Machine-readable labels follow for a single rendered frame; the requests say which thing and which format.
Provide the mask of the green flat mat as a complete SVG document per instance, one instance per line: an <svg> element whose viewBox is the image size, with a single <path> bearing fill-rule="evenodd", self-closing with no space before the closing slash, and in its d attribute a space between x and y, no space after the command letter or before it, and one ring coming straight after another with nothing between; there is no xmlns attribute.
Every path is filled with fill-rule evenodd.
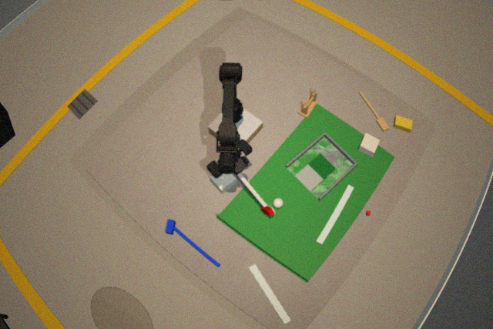
<svg viewBox="0 0 493 329"><path fill-rule="evenodd" d="M304 158L302 156L289 168L285 165L322 133L328 134L357 162L357 166L323 199L318 200L315 188L314 196L295 177L313 160L313 154L312 159L311 154L306 158L305 153ZM359 151L363 138L364 135L353 126L316 104L310 115L302 120L249 182L265 204L273 207L276 213L271 217L263 213L262 204L245 186L220 216L295 270L311 278L350 229L394 159L379 145L373 157ZM320 244L317 239L348 184L354 189L329 234ZM273 200L277 197L283 200L281 208L273 206Z"/></svg>

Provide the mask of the beige flat bar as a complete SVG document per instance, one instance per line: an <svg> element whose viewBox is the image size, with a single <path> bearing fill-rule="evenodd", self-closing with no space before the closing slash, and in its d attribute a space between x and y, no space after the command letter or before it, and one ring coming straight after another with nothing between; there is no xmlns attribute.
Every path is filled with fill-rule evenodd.
<svg viewBox="0 0 493 329"><path fill-rule="evenodd" d="M285 312L282 305L274 295L273 291L270 289L270 286L265 281L263 275L259 272L259 269L257 268L256 264L254 264L249 268L252 274L254 275L254 277L257 279L258 284L263 288L263 292L267 295L267 298L270 300L271 304L273 305L273 308L280 315L282 321L284 323L288 323L289 321L291 321L291 319L288 317L288 314Z"/></svg>
<svg viewBox="0 0 493 329"><path fill-rule="evenodd" d="M340 213L341 213L342 209L344 208L345 203L349 199L353 189L354 188L348 184L340 202L336 206L333 214L330 216L330 219L328 220L327 224L325 225L321 235L318 237L318 239L317 239L318 243L322 244L324 242L324 240L327 237L327 235L329 234L331 228L335 224L337 218L340 216Z"/></svg>

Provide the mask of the white golf ball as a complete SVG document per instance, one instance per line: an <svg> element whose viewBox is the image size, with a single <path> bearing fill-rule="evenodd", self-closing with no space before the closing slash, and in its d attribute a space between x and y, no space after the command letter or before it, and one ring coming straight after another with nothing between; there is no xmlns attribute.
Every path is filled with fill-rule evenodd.
<svg viewBox="0 0 493 329"><path fill-rule="evenodd" d="M276 208L281 208L283 206L283 200L279 197L273 200L273 206Z"/></svg>

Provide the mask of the green raised platform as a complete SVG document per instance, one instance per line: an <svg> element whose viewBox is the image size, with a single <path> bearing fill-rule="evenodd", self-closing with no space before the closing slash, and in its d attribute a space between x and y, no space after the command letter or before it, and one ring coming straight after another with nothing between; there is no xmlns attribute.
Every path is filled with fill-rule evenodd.
<svg viewBox="0 0 493 329"><path fill-rule="evenodd" d="M311 91L310 96L307 98L307 101L302 103L302 107L299 110L299 114L301 114L304 117L308 117L312 111L312 109L315 107L315 105L318 102L318 99L316 99L317 92L315 94L313 93L313 90ZM322 156L321 154L318 155L316 158L314 158L314 154L316 154L316 151L312 151L312 147L316 145L317 148L317 142L319 145L319 141L321 142L322 140L322 149L323 149L323 140L325 140L325 150L326 150L326 140L327 140L327 150L325 151L325 157ZM310 150L311 151L308 151ZM328 134L322 133L319 137L316 138L309 146L305 148L301 153L299 153L297 156L295 156L289 163L285 165L286 168L289 168L290 165L292 165L294 162L296 162L299 158L303 156L306 153L306 158L308 158L308 154L311 154L311 159L312 159L312 154L313 154L313 160L309 162L306 166L304 166L303 169L301 169L301 164L300 164L300 172L296 174L296 178L315 196L314 188L316 190L316 198L318 200L323 199L348 173L350 173L356 166L357 162L354 161L350 157L350 155L344 151ZM326 157L327 153L327 157ZM343 156L342 156L343 154ZM342 160L343 157L343 160ZM346 159L347 157L347 159ZM347 166L345 165L345 162L347 162ZM350 162L350 163L349 163ZM344 166L343 166L344 163ZM348 170L348 164L349 164L349 170ZM339 165L339 167L338 167ZM350 166L353 165L353 166ZM332 172L332 173L331 173ZM343 176L338 176L337 174L343 174ZM327 176L332 176L332 179L327 179ZM337 179L340 178L340 179ZM327 189L325 192L325 186L323 190L323 185L321 185L321 195L319 197L319 186L318 184L326 180L333 180L333 185L332 183L329 186L330 188ZM335 180L335 183L334 183ZM317 186L317 188L316 188ZM312 192L313 190L313 192ZM323 192L323 194L322 194ZM218 219L221 219L226 225L228 225L230 228L233 228L238 234L243 236L245 239L249 240L252 244L254 244L256 247L260 248L263 252L265 252L267 255L270 255L274 260L277 260L280 264L283 264L286 268L289 270L293 271L297 276L302 277L304 280L309 282L310 278L307 278L307 276L304 276L302 273L300 273L298 270L295 270L293 267L291 267L289 264L281 260L279 257L275 256L272 254L270 251L268 251L266 248L258 244L255 240L250 238L248 235L243 233L241 230L237 229L231 222L228 220L225 220L222 216L219 214L216 215Z"/></svg>

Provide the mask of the blue putter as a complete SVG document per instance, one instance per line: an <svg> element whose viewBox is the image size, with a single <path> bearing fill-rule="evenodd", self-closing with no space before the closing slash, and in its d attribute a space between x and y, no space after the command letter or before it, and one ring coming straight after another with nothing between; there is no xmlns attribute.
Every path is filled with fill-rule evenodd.
<svg viewBox="0 0 493 329"><path fill-rule="evenodd" d="M194 247L195 249L197 249L201 254L203 254L203 256L210 260L213 264L215 264L217 267L220 266L220 264L218 264L211 256L209 256L207 253L205 253L204 251L202 251L197 245L195 245L195 243L193 241L191 241L189 238L187 238L180 230L176 229L175 228L175 224L176 224L176 221L175 220L169 220L167 221L167 226L166 226L166 233L167 234L171 234L173 235L173 232L176 231L185 241L187 241L188 243L190 243L190 245L192 247Z"/></svg>

